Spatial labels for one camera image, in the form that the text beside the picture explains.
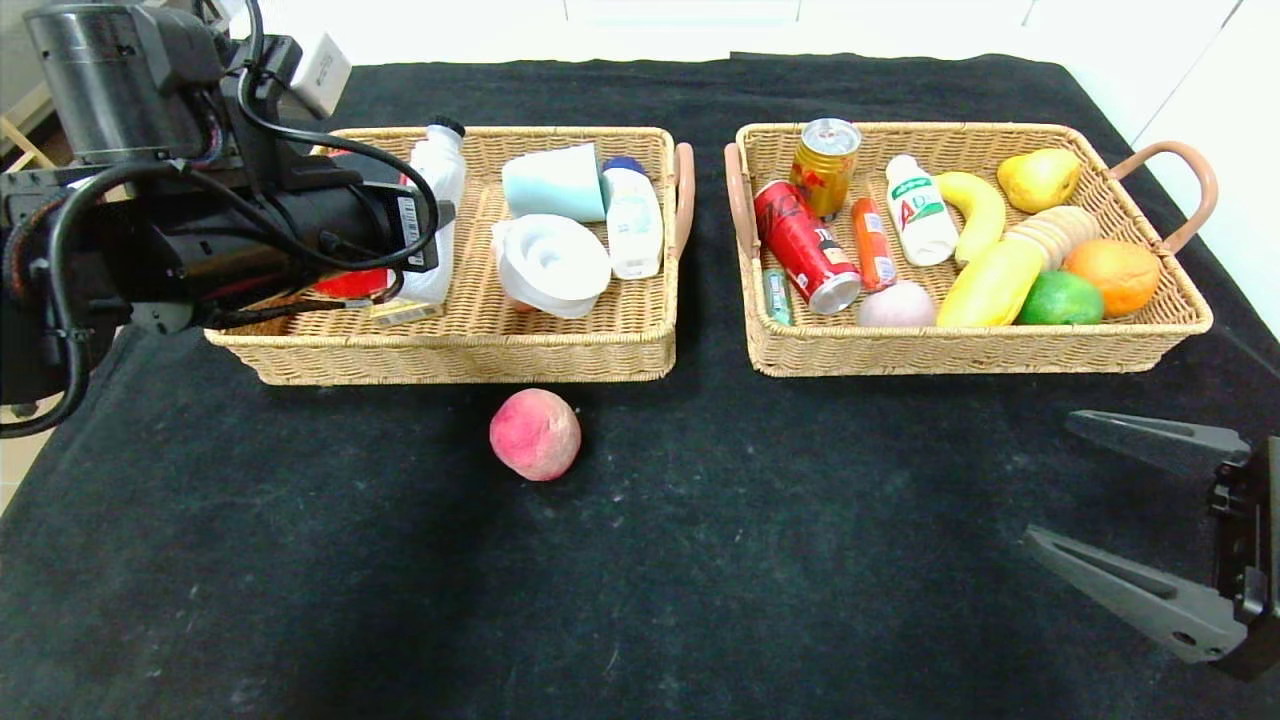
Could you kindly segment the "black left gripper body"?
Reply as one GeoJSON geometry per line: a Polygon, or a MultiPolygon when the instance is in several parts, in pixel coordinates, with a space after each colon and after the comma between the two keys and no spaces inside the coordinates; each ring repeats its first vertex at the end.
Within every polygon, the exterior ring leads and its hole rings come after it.
{"type": "Polygon", "coordinates": [[[320,190],[312,201],[325,264],[347,272],[438,268],[435,231],[428,223],[436,208],[420,191],[370,182],[320,190]]]}

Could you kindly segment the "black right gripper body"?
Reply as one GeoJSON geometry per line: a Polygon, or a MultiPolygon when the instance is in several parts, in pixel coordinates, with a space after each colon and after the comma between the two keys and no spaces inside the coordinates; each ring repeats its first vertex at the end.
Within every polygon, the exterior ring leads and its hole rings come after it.
{"type": "Polygon", "coordinates": [[[1213,584],[1245,626],[1245,639],[1212,665],[1242,682],[1279,660],[1277,452],[1272,436],[1240,466],[1224,464],[1208,496],[1217,523],[1213,584]]]}

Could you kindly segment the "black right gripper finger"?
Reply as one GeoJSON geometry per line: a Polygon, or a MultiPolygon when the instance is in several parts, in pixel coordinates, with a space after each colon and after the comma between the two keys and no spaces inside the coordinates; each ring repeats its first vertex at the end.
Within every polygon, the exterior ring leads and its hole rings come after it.
{"type": "Polygon", "coordinates": [[[1096,445],[1181,477],[1216,477],[1253,455],[1236,430],[1224,427],[1098,410],[1071,411],[1065,424],[1096,445]]]}
{"type": "Polygon", "coordinates": [[[1187,664],[1225,659],[1248,637],[1234,603],[1213,588],[1037,525],[1021,542],[1042,566],[1187,664]]]}

